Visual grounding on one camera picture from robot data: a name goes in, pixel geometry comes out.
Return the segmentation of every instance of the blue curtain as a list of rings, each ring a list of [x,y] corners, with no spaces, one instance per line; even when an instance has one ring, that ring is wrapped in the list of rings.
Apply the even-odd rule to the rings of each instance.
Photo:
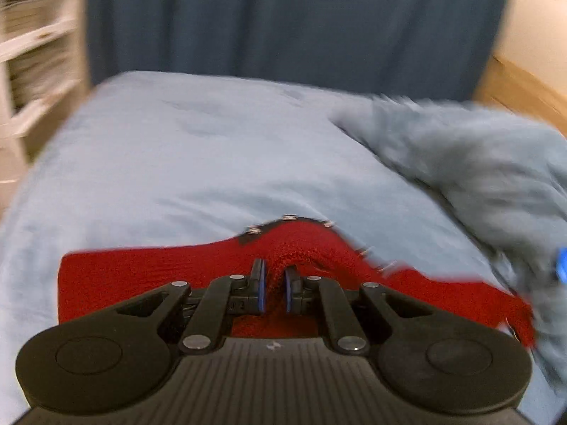
[[[466,100],[505,0],[88,0],[92,80],[233,75]]]

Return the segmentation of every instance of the round black disc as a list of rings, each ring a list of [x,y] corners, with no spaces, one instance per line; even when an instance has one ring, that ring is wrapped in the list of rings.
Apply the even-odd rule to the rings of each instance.
[[[96,414],[148,395],[170,365],[167,345],[144,318],[115,315],[36,335],[18,354],[16,376],[33,406]]]
[[[525,349],[488,328],[465,334],[407,331],[387,340],[377,357],[378,369],[399,395],[445,414],[515,405],[531,376]]]

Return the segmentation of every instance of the mattress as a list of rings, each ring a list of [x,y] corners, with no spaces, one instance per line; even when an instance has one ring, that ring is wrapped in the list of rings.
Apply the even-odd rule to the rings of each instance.
[[[0,226],[0,424],[25,412],[19,348],[57,323],[73,250],[202,244],[296,214],[331,219],[369,260],[499,285],[479,243],[423,185],[335,124],[372,99],[305,86],[129,72],[98,87],[31,169]],[[538,366],[521,411],[563,405]]]

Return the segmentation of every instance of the gray blanket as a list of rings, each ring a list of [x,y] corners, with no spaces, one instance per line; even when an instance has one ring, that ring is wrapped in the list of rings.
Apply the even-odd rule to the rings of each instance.
[[[567,246],[567,141],[544,124],[470,105],[375,100],[335,123],[408,179],[438,190],[492,250],[494,272],[534,306],[548,380],[567,384],[567,287],[555,260]]]

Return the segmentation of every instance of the red towel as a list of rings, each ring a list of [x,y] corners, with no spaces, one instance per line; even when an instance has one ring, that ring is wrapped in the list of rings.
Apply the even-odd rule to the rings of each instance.
[[[116,249],[65,255],[58,277],[59,320],[65,322],[129,299],[171,281],[207,287],[217,277],[247,275],[255,258],[266,260],[266,315],[237,318],[232,334],[254,337],[313,336],[305,317],[285,314],[283,273],[297,265],[303,276],[334,278],[344,289],[374,281],[438,308],[496,328],[508,320],[525,346],[534,344],[531,308],[480,282],[435,282],[404,268],[384,277],[333,229],[295,220],[212,244],[177,248]]]

